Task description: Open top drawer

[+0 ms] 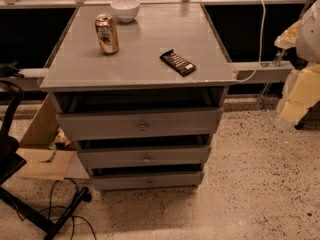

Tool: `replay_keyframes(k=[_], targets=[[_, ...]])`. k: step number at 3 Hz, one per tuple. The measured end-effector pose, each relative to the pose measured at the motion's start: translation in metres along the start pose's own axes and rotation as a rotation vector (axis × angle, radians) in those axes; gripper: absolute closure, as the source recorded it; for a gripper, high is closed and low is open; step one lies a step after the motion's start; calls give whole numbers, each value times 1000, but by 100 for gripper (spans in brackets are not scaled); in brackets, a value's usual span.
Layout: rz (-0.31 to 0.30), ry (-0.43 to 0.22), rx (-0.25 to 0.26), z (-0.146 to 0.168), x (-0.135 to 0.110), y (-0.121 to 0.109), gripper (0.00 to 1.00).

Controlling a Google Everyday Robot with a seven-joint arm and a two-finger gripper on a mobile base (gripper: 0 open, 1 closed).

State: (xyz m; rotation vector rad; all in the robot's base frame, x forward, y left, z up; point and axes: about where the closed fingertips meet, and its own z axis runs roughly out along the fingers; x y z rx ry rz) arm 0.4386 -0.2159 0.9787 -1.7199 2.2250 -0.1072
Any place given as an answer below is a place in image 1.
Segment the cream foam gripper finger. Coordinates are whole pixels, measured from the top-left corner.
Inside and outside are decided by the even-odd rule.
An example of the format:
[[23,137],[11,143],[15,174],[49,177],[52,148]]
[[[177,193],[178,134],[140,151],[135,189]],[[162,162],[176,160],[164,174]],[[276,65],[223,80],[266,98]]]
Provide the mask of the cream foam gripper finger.
[[281,128],[296,126],[320,101],[320,65],[311,64],[301,71],[294,70],[286,84],[290,91],[281,102],[277,118]]

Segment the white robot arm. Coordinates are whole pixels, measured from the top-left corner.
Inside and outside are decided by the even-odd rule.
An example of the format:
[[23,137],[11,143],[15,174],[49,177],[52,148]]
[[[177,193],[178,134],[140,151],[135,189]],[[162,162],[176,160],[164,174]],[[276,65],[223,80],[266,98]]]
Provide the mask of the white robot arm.
[[282,49],[295,47],[297,56],[308,62],[296,75],[288,96],[281,101],[277,124],[289,128],[297,125],[320,101],[320,0],[278,36],[274,45]]

